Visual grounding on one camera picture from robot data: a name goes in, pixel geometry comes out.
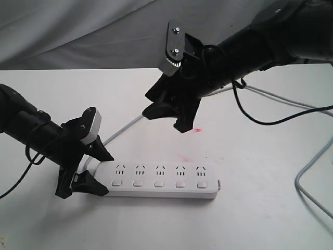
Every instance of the white table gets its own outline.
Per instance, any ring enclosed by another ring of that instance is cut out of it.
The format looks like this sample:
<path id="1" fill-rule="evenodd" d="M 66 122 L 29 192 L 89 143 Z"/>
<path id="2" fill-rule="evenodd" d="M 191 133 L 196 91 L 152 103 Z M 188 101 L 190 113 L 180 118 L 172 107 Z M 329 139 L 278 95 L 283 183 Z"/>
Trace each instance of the white table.
<path id="1" fill-rule="evenodd" d="M 146 91 L 157 69 L 0 71 L 0 82 L 21 93 L 60 124 L 96 106 L 105 140 L 150 103 Z M 249 85 L 317 106 L 332 104 L 333 69 L 303 65 L 256 72 Z M 239 91 L 246 110 L 260 120 L 297 108 Z M 107 149 L 116 160 L 214 163 L 222 190 L 211 202 L 183 199 L 54 195 L 58 167 L 46 160 L 0 201 L 0 249 L 331 249 L 333 236 L 307 211 L 293 180 L 332 136 L 333 120 L 311 114 L 274 127 L 252 123 L 232 92 L 205 98 L 195 127 L 178 133 L 174 119 L 141 120 Z M 25 170 L 24 146 L 0 135 L 0 193 Z M 333 209 L 332 153 L 302 180 Z M 91 171 L 96 167 L 93 161 Z M 310 205 L 333 232 L 333 221 Z"/>

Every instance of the white button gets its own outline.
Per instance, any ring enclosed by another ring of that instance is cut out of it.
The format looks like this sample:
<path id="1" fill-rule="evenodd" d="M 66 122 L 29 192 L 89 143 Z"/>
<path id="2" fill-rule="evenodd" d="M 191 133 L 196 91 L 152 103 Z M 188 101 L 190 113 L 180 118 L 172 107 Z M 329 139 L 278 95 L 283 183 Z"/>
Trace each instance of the white button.
<path id="1" fill-rule="evenodd" d="M 162 188 L 162 187 L 164 187 L 164 181 L 156 181 L 154 186 L 156 188 L 160 188 L 160 187 Z"/>
<path id="2" fill-rule="evenodd" d="M 200 182 L 198 182 L 197 187 L 199 189 L 205 189 L 205 188 L 207 188 L 207 183 L 204 181 L 200 181 Z"/>
<path id="3" fill-rule="evenodd" d="M 121 180 L 114 180 L 112 182 L 112 186 L 121 186 L 122 181 Z"/>
<path id="4" fill-rule="evenodd" d="M 144 184 L 143 181 L 134 181 L 133 186 L 142 186 Z"/>
<path id="5" fill-rule="evenodd" d="M 185 181 L 177 181 L 176 182 L 176 188 L 184 188 L 186 186 Z"/>

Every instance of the power strip switch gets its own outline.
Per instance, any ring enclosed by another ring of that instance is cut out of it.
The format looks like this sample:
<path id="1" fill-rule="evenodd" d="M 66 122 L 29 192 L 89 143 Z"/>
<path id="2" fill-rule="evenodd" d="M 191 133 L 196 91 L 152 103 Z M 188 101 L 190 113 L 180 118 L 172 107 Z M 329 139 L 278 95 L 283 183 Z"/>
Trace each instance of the power strip switch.
<path id="1" fill-rule="evenodd" d="M 107 196 L 214 199 L 221 189 L 213 166 L 189 162 L 101 162 L 95 179 Z"/>

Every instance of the screw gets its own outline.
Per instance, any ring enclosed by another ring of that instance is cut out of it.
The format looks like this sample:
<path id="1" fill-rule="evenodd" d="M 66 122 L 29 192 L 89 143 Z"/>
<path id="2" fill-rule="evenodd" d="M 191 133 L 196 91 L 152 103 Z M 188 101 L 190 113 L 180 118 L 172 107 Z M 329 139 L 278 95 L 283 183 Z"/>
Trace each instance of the screw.
<path id="1" fill-rule="evenodd" d="M 179 32 L 180 32 L 180 28 L 179 27 L 173 29 L 173 33 L 178 34 Z"/>
<path id="2" fill-rule="evenodd" d="M 179 53 L 179 49 L 175 48 L 173 51 L 172 51 L 172 54 L 174 55 L 177 55 Z"/>

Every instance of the white power strip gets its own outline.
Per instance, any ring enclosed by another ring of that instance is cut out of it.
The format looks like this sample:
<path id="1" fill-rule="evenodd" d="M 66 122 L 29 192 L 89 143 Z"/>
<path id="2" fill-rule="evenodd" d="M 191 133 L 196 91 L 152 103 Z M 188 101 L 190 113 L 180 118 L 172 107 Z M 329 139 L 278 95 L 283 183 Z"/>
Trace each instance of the white power strip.
<path id="1" fill-rule="evenodd" d="M 214 167 L 196 163 L 101 162 L 95 179 L 108 196 L 214 199 L 221 189 Z"/>

